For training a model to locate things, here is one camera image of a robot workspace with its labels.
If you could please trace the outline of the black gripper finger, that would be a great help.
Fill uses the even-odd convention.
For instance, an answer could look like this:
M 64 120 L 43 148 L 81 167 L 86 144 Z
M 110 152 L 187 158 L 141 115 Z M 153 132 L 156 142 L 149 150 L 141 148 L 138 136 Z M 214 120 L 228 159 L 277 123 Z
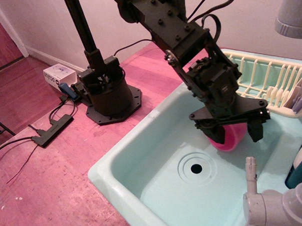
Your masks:
M 247 130 L 253 142 L 257 142 L 263 138 L 263 125 L 260 120 L 247 122 Z
M 215 143 L 225 143 L 225 129 L 221 125 L 204 123 L 202 121 L 196 121 L 195 127 L 201 130 L 208 138 L 213 140 Z

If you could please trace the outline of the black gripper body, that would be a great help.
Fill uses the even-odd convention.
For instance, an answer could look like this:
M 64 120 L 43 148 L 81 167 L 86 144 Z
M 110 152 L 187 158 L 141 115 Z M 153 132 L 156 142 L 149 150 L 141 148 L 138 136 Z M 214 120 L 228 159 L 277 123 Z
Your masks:
M 184 83 L 205 107 L 190 116 L 194 122 L 231 125 L 269 117 L 267 101 L 243 98 L 237 80 L 241 76 L 238 65 L 232 63 L 216 45 L 206 47 L 208 57 L 199 59 L 185 72 L 176 55 L 166 50 L 165 58 L 179 74 Z

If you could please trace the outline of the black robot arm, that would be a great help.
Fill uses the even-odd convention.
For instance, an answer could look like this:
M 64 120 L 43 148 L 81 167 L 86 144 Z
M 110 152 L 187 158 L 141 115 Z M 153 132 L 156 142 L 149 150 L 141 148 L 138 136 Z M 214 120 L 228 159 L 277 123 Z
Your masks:
M 74 90 L 88 103 L 87 116 L 99 125 L 124 121 L 141 105 L 140 90 L 125 82 L 115 56 L 104 59 L 96 47 L 79 0 L 64 0 L 85 48 L 88 68 Z M 114 0 L 121 17 L 140 23 L 165 59 L 204 107 L 193 112 L 195 127 L 216 143 L 225 143 L 228 125 L 245 123 L 253 141 L 263 137 L 269 119 L 267 101 L 237 94 L 238 65 L 217 46 L 217 36 L 189 21 L 184 0 Z

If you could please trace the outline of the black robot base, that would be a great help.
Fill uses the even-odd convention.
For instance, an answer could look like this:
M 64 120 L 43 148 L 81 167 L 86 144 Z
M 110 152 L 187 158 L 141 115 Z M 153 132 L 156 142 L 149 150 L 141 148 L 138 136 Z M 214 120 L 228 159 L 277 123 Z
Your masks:
M 127 84 L 124 69 L 115 56 L 104 60 L 103 76 L 90 67 L 78 74 L 74 92 L 88 108 L 86 116 L 100 126 L 125 121 L 141 107 L 140 89 Z

